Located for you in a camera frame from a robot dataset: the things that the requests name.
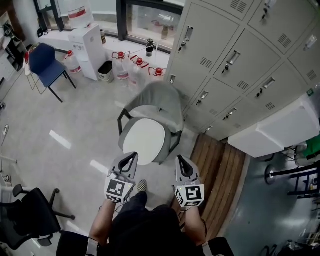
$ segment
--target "trash bin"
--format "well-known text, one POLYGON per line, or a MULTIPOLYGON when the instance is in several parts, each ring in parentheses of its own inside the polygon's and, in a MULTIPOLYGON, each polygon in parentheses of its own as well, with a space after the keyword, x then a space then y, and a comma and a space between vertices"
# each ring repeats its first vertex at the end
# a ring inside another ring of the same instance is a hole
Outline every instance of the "trash bin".
POLYGON ((114 80, 112 61, 108 60, 98 69, 99 79, 110 84, 114 80))

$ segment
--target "locker door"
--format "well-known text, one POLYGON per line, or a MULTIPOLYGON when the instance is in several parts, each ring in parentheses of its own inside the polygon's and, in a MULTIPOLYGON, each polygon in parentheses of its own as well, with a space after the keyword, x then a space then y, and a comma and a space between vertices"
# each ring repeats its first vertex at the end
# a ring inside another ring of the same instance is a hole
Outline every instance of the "locker door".
POLYGON ((205 126, 205 129, 202 132, 210 137, 216 139, 217 141, 221 141, 231 135, 233 135, 236 131, 236 128, 232 126, 228 126, 220 120, 216 120, 208 126, 205 126))
POLYGON ((185 107, 206 77, 205 74, 196 71, 192 65, 175 58, 168 76, 168 83, 172 81, 171 84, 178 90, 182 106, 185 107))
POLYGON ((186 45, 175 57, 209 73, 234 35, 238 25, 209 9, 192 4, 178 44, 186 45))
POLYGON ((229 107, 218 119, 229 126, 231 131, 237 133, 257 123, 264 116, 265 113, 257 106, 243 99, 229 107))
POLYGON ((247 97, 271 114, 292 103, 303 93, 299 78, 284 63, 247 97))
POLYGON ((190 107, 184 115, 184 122, 187 127, 191 128, 195 132, 199 132, 201 128, 213 120, 213 116, 201 112, 196 107, 190 107))
POLYGON ((193 106, 215 117, 239 97, 238 91, 212 78, 194 101, 193 106))
POLYGON ((243 20, 254 0, 202 0, 243 20))
POLYGON ((320 78, 320 23, 289 58, 308 84, 315 86, 320 78), (311 46, 312 39, 317 41, 311 46))
POLYGON ((299 39, 316 17, 317 12, 307 0, 278 0, 272 8, 263 0, 249 22, 283 54, 299 39))
POLYGON ((214 77, 244 93, 279 59, 279 56, 261 40, 244 30, 214 77))

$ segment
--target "blue chair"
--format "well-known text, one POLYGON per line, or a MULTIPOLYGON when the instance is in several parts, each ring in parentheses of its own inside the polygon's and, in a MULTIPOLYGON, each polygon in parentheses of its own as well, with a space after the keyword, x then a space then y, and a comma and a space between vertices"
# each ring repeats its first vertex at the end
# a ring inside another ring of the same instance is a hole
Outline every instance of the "blue chair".
POLYGON ((76 89, 74 82, 66 71, 66 67, 55 57, 55 48, 45 43, 39 44, 29 55, 30 71, 38 75, 44 87, 62 103, 63 101, 51 89, 51 85, 63 74, 65 79, 69 79, 73 87, 76 89))

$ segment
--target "green object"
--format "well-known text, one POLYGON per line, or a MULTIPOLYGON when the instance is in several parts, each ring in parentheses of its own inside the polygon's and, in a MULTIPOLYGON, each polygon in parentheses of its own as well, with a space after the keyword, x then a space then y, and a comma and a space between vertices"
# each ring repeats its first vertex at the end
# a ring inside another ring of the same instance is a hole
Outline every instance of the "green object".
POLYGON ((320 151, 320 134, 306 141, 307 149, 303 151, 305 157, 313 155, 320 151))
POLYGON ((314 93, 315 93, 315 92, 314 92, 313 89, 310 89, 310 90, 308 90, 308 91, 306 92, 306 94, 308 94, 309 97, 312 96, 314 93))

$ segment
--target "blue floor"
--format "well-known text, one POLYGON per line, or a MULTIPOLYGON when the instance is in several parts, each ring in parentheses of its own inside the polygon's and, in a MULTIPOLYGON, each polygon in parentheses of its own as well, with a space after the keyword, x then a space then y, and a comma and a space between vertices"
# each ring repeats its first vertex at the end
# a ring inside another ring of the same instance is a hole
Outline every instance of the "blue floor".
POLYGON ((294 191, 296 179, 286 175, 277 177, 272 185, 265 183, 269 164, 277 171, 296 167, 281 154, 270 162, 251 159, 240 200, 224 235, 235 256, 264 256, 261 251, 265 246, 281 247, 287 240, 297 241, 305 230, 309 232, 315 226, 312 199, 287 195, 294 191))

